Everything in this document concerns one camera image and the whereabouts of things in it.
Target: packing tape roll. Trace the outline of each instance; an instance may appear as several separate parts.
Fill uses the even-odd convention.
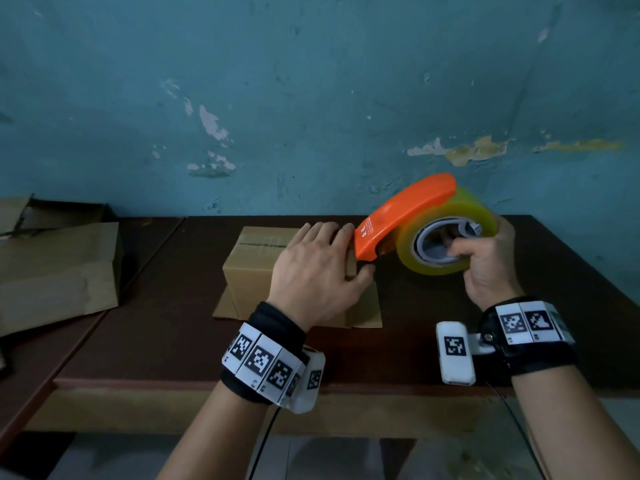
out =
[[[447,240],[455,237],[492,237],[497,223],[492,213],[471,193],[456,193],[441,205],[421,211],[393,229],[391,239],[400,261],[420,274],[449,274],[469,267],[469,258],[446,256]]]

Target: black cable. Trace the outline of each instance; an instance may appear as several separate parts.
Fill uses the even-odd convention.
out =
[[[255,456],[255,460],[253,460],[253,468],[251,469],[251,473],[249,474],[249,478],[247,480],[253,480],[253,474],[255,473],[255,469],[258,466],[258,461],[260,461],[260,455],[262,454],[264,445],[267,443],[267,438],[269,437],[269,433],[271,432],[271,427],[273,426],[273,423],[276,422],[276,418],[278,417],[278,413],[280,412],[281,409],[282,408],[276,409],[276,412],[274,412],[273,417],[271,418],[271,422],[267,427],[267,432],[264,434],[264,438],[262,439],[262,444],[260,445],[258,454]]]
[[[540,478],[542,478],[542,480],[546,480],[547,477],[545,476],[545,473],[544,473],[544,470],[542,469],[542,466],[540,466],[540,462],[538,461],[538,457],[536,456],[536,453],[533,451],[533,447],[531,446],[531,443],[529,442],[529,437],[524,432],[524,429],[520,425],[520,421],[518,421],[518,418],[516,418],[516,415],[514,414],[514,412],[511,409],[510,405],[507,403],[507,400],[498,391],[496,391],[495,387],[493,387],[491,384],[489,384],[489,382],[484,381],[484,383],[487,384],[487,386],[491,387],[491,390],[495,393],[495,395],[498,396],[502,400],[502,402],[504,403],[505,406],[507,406],[507,411],[509,411],[509,414],[513,418],[514,423],[516,423],[516,426],[518,427],[518,430],[519,430],[520,434],[522,435],[522,437],[524,439],[524,443],[527,444],[527,448],[529,450],[531,458],[533,459],[533,462],[536,464],[536,467],[538,468],[538,472],[540,473]]]

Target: blue wall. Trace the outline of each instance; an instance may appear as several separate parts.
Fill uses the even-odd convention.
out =
[[[0,196],[365,214],[450,171],[640,301],[638,0],[0,0],[0,41]]]

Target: person's left hand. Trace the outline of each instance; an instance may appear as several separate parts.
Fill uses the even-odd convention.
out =
[[[338,228],[335,222],[305,224],[273,267],[267,303],[304,331],[355,305],[373,281],[372,264],[363,266],[352,281],[345,279],[354,227],[344,226],[330,244]]]

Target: orange tape dispenser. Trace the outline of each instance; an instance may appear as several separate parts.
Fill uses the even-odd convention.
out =
[[[405,188],[367,217],[355,232],[359,261],[396,250],[407,268],[420,274],[449,274],[469,267],[468,257],[447,256],[455,237],[491,237],[497,224],[471,193],[438,173]]]

